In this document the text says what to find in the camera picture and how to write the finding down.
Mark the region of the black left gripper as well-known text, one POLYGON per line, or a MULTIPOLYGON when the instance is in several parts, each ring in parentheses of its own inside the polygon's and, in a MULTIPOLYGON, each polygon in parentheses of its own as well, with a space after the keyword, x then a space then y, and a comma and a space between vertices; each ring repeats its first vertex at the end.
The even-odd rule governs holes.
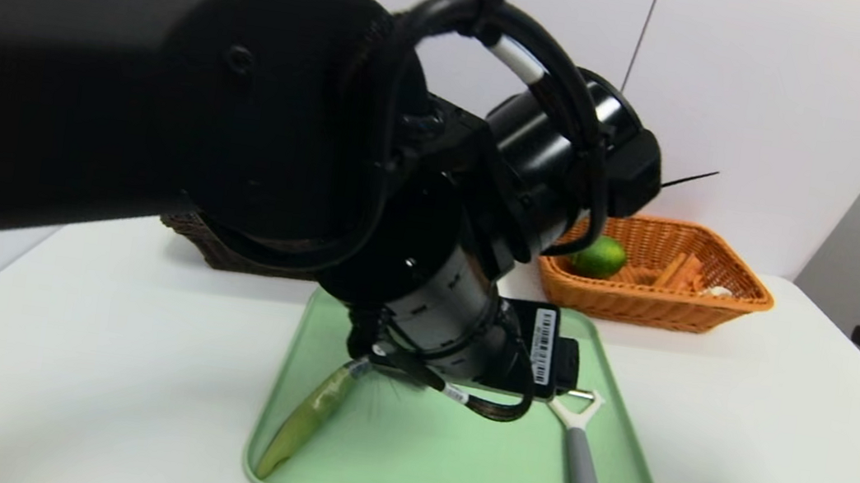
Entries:
POLYGON ((532 387, 543 398, 577 390, 579 342, 559 337, 558 308, 500 296, 469 247, 458 258, 443 377, 511 394, 532 387))

